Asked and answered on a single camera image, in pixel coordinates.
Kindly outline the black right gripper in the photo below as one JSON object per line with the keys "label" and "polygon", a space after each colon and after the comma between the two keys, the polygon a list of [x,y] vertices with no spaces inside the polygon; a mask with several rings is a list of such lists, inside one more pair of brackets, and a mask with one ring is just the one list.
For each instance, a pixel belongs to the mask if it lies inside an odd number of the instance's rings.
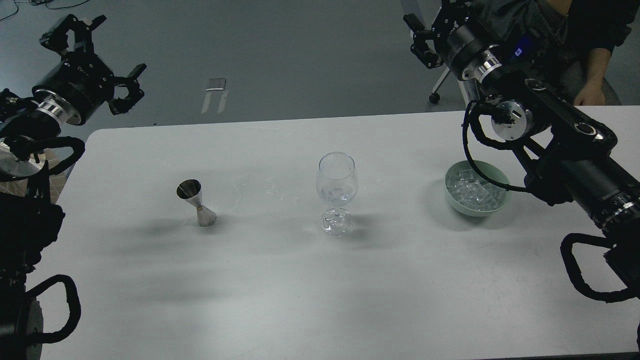
{"label": "black right gripper", "polygon": [[[446,64],[460,81],[484,82],[487,76],[502,66],[499,60],[499,39],[493,30],[478,18],[468,0],[442,0],[431,29],[418,16],[407,13],[403,21],[412,33],[410,51],[427,69]],[[434,50],[428,41],[434,40]]]}

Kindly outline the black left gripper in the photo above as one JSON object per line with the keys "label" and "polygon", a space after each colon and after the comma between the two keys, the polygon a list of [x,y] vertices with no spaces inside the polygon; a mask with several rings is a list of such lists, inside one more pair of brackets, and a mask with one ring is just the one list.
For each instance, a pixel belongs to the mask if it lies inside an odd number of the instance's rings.
{"label": "black left gripper", "polygon": [[[112,69],[95,54],[93,31],[107,20],[104,14],[90,23],[74,14],[61,18],[39,38],[39,44],[60,56],[61,61],[31,91],[35,98],[54,94],[76,111],[71,125],[82,126],[107,101],[109,111],[118,116],[128,113],[145,96],[138,78],[146,70],[138,64],[127,76],[114,76]],[[68,55],[81,53],[88,55]],[[126,89],[126,96],[115,97],[114,89]]]}

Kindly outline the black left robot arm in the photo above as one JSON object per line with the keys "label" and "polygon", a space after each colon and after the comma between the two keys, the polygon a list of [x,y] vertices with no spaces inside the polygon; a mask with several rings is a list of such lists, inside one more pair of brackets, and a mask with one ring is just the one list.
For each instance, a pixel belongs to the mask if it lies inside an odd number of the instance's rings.
{"label": "black left robot arm", "polygon": [[[26,182],[25,194],[1,194],[1,358],[38,360],[42,346],[66,339],[82,316],[77,285],[68,275],[53,275],[31,289],[28,274],[42,251],[58,239],[62,208],[53,203],[50,179],[64,173],[85,152],[85,142],[62,136],[63,125],[81,126],[104,104],[114,115],[128,113],[142,98],[138,78],[146,64],[127,76],[114,75],[95,53],[93,31],[101,14],[85,22],[62,18],[39,39],[60,60],[22,97],[1,91],[1,181]],[[68,317],[59,330],[44,332],[38,297],[54,285],[65,291]]]}

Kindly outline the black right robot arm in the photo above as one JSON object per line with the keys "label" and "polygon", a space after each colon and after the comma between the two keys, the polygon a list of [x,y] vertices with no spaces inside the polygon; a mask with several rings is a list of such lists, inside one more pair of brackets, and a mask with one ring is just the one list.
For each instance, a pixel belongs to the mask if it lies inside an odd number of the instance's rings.
{"label": "black right robot arm", "polygon": [[[532,194],[551,207],[578,203],[603,236],[563,238],[560,253],[571,284],[595,301],[638,298],[639,182],[610,157],[618,142],[615,133],[560,98],[531,63],[531,41],[502,44],[470,0],[443,0],[430,26],[413,13],[403,21],[413,35],[410,50],[426,68],[446,66],[459,81],[488,91],[468,101],[461,125],[471,168],[492,185]],[[524,186],[499,182],[480,170],[469,150],[469,132],[482,145],[514,153],[526,173]],[[603,257],[625,288],[592,289],[573,255],[574,244],[606,248]]]}

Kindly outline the person's hand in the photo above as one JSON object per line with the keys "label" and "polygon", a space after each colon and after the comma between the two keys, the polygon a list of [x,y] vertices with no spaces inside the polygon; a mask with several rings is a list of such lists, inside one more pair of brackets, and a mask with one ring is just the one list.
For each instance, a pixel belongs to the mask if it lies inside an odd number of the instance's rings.
{"label": "person's hand", "polygon": [[603,80],[588,80],[573,100],[574,106],[604,106]]}

